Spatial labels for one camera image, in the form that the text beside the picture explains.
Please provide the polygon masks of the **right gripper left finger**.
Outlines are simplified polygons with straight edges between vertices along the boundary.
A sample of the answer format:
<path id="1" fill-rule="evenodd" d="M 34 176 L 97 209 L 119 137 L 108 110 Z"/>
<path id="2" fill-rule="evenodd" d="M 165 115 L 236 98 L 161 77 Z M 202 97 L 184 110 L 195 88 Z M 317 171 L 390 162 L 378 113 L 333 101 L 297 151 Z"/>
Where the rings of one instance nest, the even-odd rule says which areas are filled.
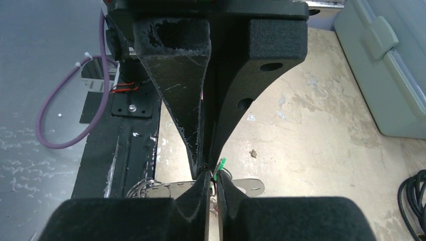
<path id="1" fill-rule="evenodd" d="M 172 198 L 87 198 L 63 202 L 39 240 L 206 240 L 210 172 Z"/>

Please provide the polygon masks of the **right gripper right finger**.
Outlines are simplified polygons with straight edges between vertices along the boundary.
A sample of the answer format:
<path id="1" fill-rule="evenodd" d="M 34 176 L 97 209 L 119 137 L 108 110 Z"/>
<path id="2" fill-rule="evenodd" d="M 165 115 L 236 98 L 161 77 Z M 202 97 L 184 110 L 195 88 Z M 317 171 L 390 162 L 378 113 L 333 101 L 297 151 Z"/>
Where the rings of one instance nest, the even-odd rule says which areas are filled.
<path id="1" fill-rule="evenodd" d="M 375 240 L 361 209 L 344 197 L 251 198 L 217 174 L 221 240 Z"/>

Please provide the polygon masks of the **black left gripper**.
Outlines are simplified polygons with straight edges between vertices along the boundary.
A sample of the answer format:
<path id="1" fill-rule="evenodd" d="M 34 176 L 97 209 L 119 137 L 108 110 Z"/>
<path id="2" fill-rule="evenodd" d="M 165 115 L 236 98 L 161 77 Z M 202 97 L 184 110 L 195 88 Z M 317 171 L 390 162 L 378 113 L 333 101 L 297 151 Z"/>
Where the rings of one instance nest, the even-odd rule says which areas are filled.
<path id="1" fill-rule="evenodd" d="M 221 16 L 256 19 L 233 26 L 210 60 L 210 25 L 197 18 Z M 135 22 L 149 17 L 155 18 Z M 199 159 L 200 112 L 209 60 L 203 90 L 203 158 L 214 167 L 250 105 L 305 60 L 308 18 L 303 1 L 105 2 L 108 48 L 116 61 L 137 54 L 185 144 L 193 179 L 204 167 Z M 134 46 L 136 53 L 130 50 Z"/>

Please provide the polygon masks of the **large metal keyring with keys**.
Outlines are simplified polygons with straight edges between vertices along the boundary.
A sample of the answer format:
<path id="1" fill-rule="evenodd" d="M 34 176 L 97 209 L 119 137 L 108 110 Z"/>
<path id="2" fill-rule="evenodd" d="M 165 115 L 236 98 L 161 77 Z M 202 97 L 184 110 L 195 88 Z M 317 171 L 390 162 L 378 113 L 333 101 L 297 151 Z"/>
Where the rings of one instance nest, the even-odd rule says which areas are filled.
<path id="1" fill-rule="evenodd" d="M 264 183 L 255 178 L 234 179 L 229 170 L 222 167 L 232 183 L 249 197 L 264 193 Z M 152 178 L 146 178 L 136 183 L 126 194 L 126 198 L 178 198 L 194 185 L 194 181 L 163 183 Z"/>

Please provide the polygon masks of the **green tagged key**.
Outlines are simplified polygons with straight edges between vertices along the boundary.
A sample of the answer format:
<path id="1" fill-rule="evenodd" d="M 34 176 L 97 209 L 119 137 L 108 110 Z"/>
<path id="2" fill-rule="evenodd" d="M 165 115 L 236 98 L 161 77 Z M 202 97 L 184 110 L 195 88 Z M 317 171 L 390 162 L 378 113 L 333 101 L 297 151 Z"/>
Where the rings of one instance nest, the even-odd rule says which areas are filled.
<path id="1" fill-rule="evenodd" d="M 213 174 L 214 174 L 214 175 L 213 175 L 213 179 L 214 179 L 215 181 L 217 181 L 217 174 L 218 174 L 218 171 L 219 171 L 219 170 L 221 170 L 221 169 L 224 167 L 225 163 L 226 163 L 226 158 L 221 158 L 221 159 L 219 160 L 218 164 L 216 165 L 215 170 L 214 170 L 214 172 L 213 172 Z"/>

